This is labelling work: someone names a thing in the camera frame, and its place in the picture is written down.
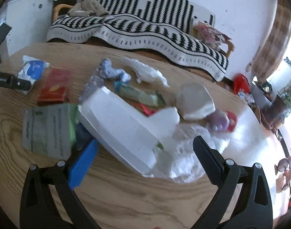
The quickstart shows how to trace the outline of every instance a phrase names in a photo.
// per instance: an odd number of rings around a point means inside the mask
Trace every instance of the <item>green package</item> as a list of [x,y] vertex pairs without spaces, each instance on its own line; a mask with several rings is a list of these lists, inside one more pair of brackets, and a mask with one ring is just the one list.
[[114,90],[120,97],[138,101],[146,106],[162,107],[166,105],[162,95],[158,91],[155,91],[155,93],[146,93],[143,90],[119,81],[114,82]]

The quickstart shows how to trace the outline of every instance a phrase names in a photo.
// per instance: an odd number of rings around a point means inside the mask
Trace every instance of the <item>gray cloth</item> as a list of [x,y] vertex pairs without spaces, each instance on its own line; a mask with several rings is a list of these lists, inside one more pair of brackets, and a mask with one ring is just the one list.
[[74,5],[72,9],[68,11],[70,17],[74,16],[106,16],[109,14],[97,0],[84,0],[81,3]]

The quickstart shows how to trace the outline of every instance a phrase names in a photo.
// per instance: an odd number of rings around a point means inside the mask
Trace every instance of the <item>black and white blanket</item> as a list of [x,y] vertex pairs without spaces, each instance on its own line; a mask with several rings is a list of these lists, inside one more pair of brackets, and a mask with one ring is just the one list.
[[[60,38],[84,43],[91,37],[103,39],[120,49],[151,49],[175,64],[201,68],[216,81],[225,76],[228,59],[188,35],[195,4],[187,0],[154,0],[138,8],[140,0],[98,0],[113,14],[107,17],[69,17],[53,22],[47,41]],[[202,8],[201,16],[213,25],[214,16]]]

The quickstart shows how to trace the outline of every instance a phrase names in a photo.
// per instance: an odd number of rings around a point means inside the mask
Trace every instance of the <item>wicker armrest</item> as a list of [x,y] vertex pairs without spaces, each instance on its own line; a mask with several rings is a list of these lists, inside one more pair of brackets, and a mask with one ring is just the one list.
[[226,53],[226,58],[229,59],[230,54],[235,50],[235,46],[230,41],[227,41],[226,44],[228,45],[228,51]]
[[58,14],[60,12],[60,10],[62,8],[73,8],[72,5],[67,5],[67,4],[59,4],[57,6],[55,6],[55,8],[53,9],[53,21],[55,21],[58,18]]

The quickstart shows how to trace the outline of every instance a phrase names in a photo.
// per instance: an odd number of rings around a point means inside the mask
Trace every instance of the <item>curtain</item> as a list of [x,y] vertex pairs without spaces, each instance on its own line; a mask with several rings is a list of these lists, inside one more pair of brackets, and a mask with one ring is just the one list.
[[291,37],[291,6],[278,0],[271,32],[251,62],[253,74],[263,83],[279,66]]

